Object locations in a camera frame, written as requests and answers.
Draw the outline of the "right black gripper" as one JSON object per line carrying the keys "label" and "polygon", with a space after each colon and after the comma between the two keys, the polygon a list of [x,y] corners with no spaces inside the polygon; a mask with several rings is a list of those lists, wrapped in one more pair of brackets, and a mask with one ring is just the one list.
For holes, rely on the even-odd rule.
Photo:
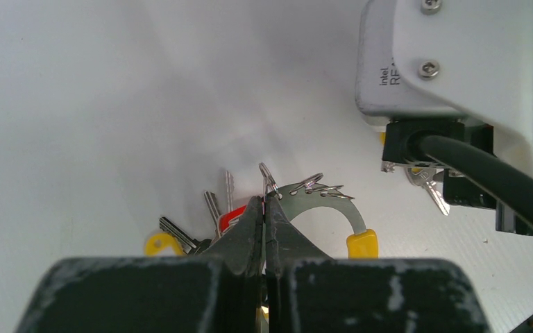
{"label": "right black gripper", "polygon": [[478,151],[493,153],[493,129],[481,126],[471,131],[470,148],[464,157],[480,162],[475,168],[464,167],[457,176],[455,170],[443,171],[443,194],[447,203],[455,206],[494,209],[496,230],[533,236],[533,181],[520,176],[511,167],[487,158]]}

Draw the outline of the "red and yellow tagged keys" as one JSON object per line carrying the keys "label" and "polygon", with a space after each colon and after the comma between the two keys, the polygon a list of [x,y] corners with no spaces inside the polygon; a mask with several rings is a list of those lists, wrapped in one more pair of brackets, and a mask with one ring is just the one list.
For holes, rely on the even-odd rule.
{"label": "red and yellow tagged keys", "polygon": [[[385,145],[386,133],[380,132],[381,145]],[[393,173],[395,171],[396,164],[394,162],[381,162],[381,172]],[[442,193],[437,189],[437,181],[434,180],[435,176],[443,176],[443,171],[438,172],[438,169],[433,168],[418,168],[407,167],[404,168],[405,175],[410,184],[415,187],[420,187],[426,190],[430,198],[434,201],[434,204],[438,207],[440,212],[448,216],[450,213],[450,205],[444,200]]]}

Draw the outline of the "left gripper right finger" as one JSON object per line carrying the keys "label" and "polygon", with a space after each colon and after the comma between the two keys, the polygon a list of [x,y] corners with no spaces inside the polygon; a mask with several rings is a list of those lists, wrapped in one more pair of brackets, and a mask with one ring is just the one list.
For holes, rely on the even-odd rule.
{"label": "left gripper right finger", "polygon": [[438,258],[334,259],[264,201],[271,332],[488,332],[473,286]]}

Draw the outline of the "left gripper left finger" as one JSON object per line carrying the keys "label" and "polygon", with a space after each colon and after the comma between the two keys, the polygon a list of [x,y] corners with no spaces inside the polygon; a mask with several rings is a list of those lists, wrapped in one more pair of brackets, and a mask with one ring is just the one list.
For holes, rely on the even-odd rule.
{"label": "left gripper left finger", "polygon": [[259,332],[262,199],[207,250],[72,257],[37,285],[18,332]]}

